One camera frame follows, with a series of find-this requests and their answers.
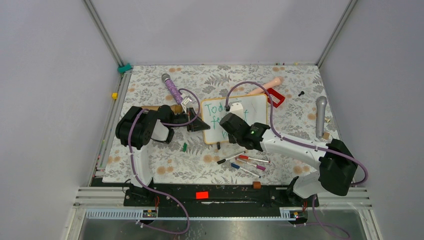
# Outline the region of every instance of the leaf pattern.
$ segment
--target leaf pattern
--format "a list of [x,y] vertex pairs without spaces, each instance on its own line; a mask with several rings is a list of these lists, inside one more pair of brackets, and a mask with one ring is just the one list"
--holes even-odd
[[[160,106],[176,104],[170,92],[163,84],[161,76],[169,73],[175,85],[193,91],[202,101],[226,97],[229,89],[242,81],[267,83],[276,76],[283,76],[284,82],[274,89],[286,97],[284,103],[274,109],[273,122],[279,132],[299,138],[327,142],[315,136],[315,100],[325,96],[321,75],[316,66],[276,66],[276,65],[143,65],[134,66],[124,104],[120,113],[123,117],[131,106]],[[242,95],[256,87],[250,84],[241,85],[232,95]],[[325,109],[325,117],[330,119],[324,124],[331,138],[338,138],[336,123],[330,106]],[[184,143],[186,152],[182,151]],[[174,128],[174,136],[170,144],[150,141],[148,159],[155,183],[184,184],[252,184],[258,179],[249,173],[231,167],[231,162],[216,164],[216,161],[244,150],[237,144],[221,143],[217,151],[216,145],[207,145],[202,132],[187,132],[185,127]],[[104,170],[103,181],[123,183],[130,178],[132,171],[129,162],[129,150],[113,138],[108,162]],[[250,165],[237,162],[240,166],[261,176],[262,184],[289,184],[293,177],[304,176],[315,171],[312,167],[290,157],[269,152],[249,150],[252,158],[270,160],[271,163],[260,164],[265,171]]]

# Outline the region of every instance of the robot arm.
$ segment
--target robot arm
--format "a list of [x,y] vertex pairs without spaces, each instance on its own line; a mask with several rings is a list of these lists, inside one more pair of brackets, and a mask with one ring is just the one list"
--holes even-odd
[[237,111],[230,111],[219,124],[227,131],[230,143],[237,143],[249,150],[282,154],[317,170],[306,176],[295,177],[287,188],[289,194],[302,199],[322,192],[347,195],[358,165],[336,154],[301,145],[313,145],[352,156],[342,141],[333,139],[326,144],[279,133],[284,138],[300,143],[295,144],[277,137],[266,124],[255,122],[249,126],[237,115]]

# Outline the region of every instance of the teal object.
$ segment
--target teal object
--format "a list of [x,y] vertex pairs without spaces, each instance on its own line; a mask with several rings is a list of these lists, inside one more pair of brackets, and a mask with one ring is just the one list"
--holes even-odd
[[118,67],[118,72],[120,74],[123,74],[123,73],[125,73],[126,71],[128,71],[128,70],[130,70],[132,68],[133,67],[129,63],[127,63],[125,66]]

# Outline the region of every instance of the white wall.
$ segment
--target white wall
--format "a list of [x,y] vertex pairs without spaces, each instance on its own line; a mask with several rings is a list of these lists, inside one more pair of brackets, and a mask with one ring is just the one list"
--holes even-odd
[[0,1],[0,36],[0,239],[57,240],[117,65],[81,0]]
[[316,63],[349,0],[93,0],[131,64]]
[[424,2],[360,0],[321,68],[385,240],[423,233]]

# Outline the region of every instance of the purple cable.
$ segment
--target purple cable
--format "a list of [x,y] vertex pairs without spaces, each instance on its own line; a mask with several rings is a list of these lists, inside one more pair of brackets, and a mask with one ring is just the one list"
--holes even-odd
[[189,230],[189,228],[190,228],[190,217],[189,217],[189,213],[187,212],[187,210],[186,210],[186,208],[184,207],[184,205],[180,202],[180,201],[178,201],[178,199],[176,199],[174,196],[172,196],[172,195],[170,195],[170,194],[168,194],[168,193],[166,193],[166,192],[162,192],[162,191],[158,191],[158,190],[155,190],[155,189],[152,189],[152,188],[150,188],[150,187],[148,187],[148,186],[146,186],[141,180],[140,180],[140,178],[139,178],[139,176],[137,175],[137,173],[136,173],[136,169],[135,169],[135,167],[134,167],[134,156],[133,156],[133,148],[131,147],[131,136],[133,135],[133,130],[134,130],[134,127],[136,126],[136,123],[137,123],[137,120],[139,120],[139,118],[140,118],[140,116],[142,115],[142,113],[144,112],[144,111],[146,111],[147,109],[145,108],[145,109],[142,109],[138,114],[137,114],[137,116],[135,117],[135,120],[134,120],[134,122],[132,123],[132,125],[131,125],[131,128],[129,129],[129,134],[128,134],[128,147],[129,147],[129,152],[131,153],[131,155],[130,155],[130,158],[131,158],[131,169],[132,169],[132,174],[134,174],[135,175],[135,179],[138,181],[138,183],[140,183],[142,186],[143,186],[143,188],[145,188],[145,189],[147,189],[147,190],[149,190],[149,191],[151,191],[151,192],[154,192],[154,193],[157,193],[157,194],[160,194],[160,195],[164,195],[164,196],[167,196],[167,197],[170,197],[171,199],[173,199],[177,204],[179,204],[180,206],[181,206],[181,208],[182,208],[182,210],[184,211],[184,213],[185,213],[185,216],[187,217],[187,227],[185,228],[185,230],[183,230],[183,231],[168,231],[168,230],[165,230],[165,229],[161,229],[161,228],[158,228],[158,227],[154,227],[154,226],[150,226],[150,225],[147,225],[147,224],[141,224],[141,226],[146,226],[146,227],[148,227],[148,228],[150,228],[150,229],[154,229],[154,230],[158,230],[158,231],[161,231],[161,232],[164,232],[164,233],[168,233],[168,234],[185,234],[188,230]]
[[196,95],[195,95],[192,91],[190,91],[190,90],[188,90],[188,89],[186,89],[186,88],[180,88],[180,89],[178,89],[179,93],[181,93],[181,90],[189,92],[189,93],[190,93],[191,95],[193,95],[193,97],[196,99],[196,101],[197,101],[197,105],[198,105],[197,114],[196,114],[196,116],[194,116],[194,117],[193,117],[193,119],[191,119],[191,120],[190,120],[190,121],[188,121],[188,122],[181,123],[181,124],[162,123],[162,124],[163,124],[163,125],[165,125],[165,126],[172,126],[172,127],[182,127],[182,126],[187,126],[187,125],[191,124],[192,122],[194,122],[194,120],[196,120],[196,119],[198,118],[198,116],[200,115],[200,101],[199,101],[198,97],[197,97],[197,96],[196,96]]
[[[259,83],[254,82],[254,81],[243,81],[243,82],[237,83],[235,86],[233,86],[229,90],[229,92],[228,92],[228,94],[226,96],[226,99],[225,99],[225,106],[228,106],[228,101],[229,101],[229,97],[230,97],[231,92],[235,88],[237,88],[238,86],[240,86],[242,84],[253,84],[253,85],[256,85],[256,86],[260,87],[266,93],[266,95],[268,96],[269,99],[272,99],[270,93],[262,85],[260,85]],[[306,144],[306,143],[303,143],[303,142],[298,142],[296,140],[293,140],[293,139],[290,139],[290,138],[287,138],[287,137],[282,137],[277,132],[277,130],[274,128],[273,110],[274,110],[274,106],[271,104],[271,111],[270,111],[270,117],[269,117],[269,125],[271,126],[271,130],[274,132],[274,134],[277,137],[279,137],[280,139],[286,140],[287,142],[292,143],[292,144],[296,144],[296,145],[299,145],[299,146],[302,146],[302,147],[305,147],[305,148],[309,148],[309,149],[315,149],[315,146],[314,145],[309,145],[309,144]],[[318,147],[317,149],[318,150],[321,150],[321,151],[324,151],[324,152],[328,152],[328,153],[339,155],[339,156],[341,156],[341,157],[343,157],[345,159],[349,159],[350,161],[356,163],[357,165],[359,165],[362,168],[363,173],[364,173],[363,179],[361,181],[352,183],[351,186],[357,186],[359,184],[363,184],[365,181],[368,180],[368,170],[367,170],[367,168],[360,161],[356,160],[355,158],[353,158],[353,157],[351,157],[349,155],[346,155],[344,153],[341,153],[341,152],[338,152],[338,151],[334,151],[334,150],[331,150],[331,149],[328,149],[328,148]]]
[[[330,234],[333,237],[336,237],[336,238],[339,238],[339,239],[350,240],[351,239],[351,235],[349,234],[349,232],[347,230],[345,230],[345,229],[343,229],[343,228],[341,228],[341,227],[339,227],[337,225],[332,225],[332,224],[328,224],[328,223],[322,223],[320,221],[320,219],[318,219],[317,213],[315,212],[315,200],[316,199],[317,199],[317,195],[315,194],[313,196],[313,199],[312,199],[312,212],[313,212],[313,215],[315,216],[315,219],[316,219],[317,222],[313,222],[313,224],[314,225],[319,224],[328,234]],[[325,228],[324,227],[325,225],[330,226],[330,227],[334,227],[334,228],[337,228],[337,229],[343,231],[345,234],[347,234],[347,237],[342,237],[342,236],[336,235],[334,232],[332,232],[332,231],[328,230],[327,228]]]

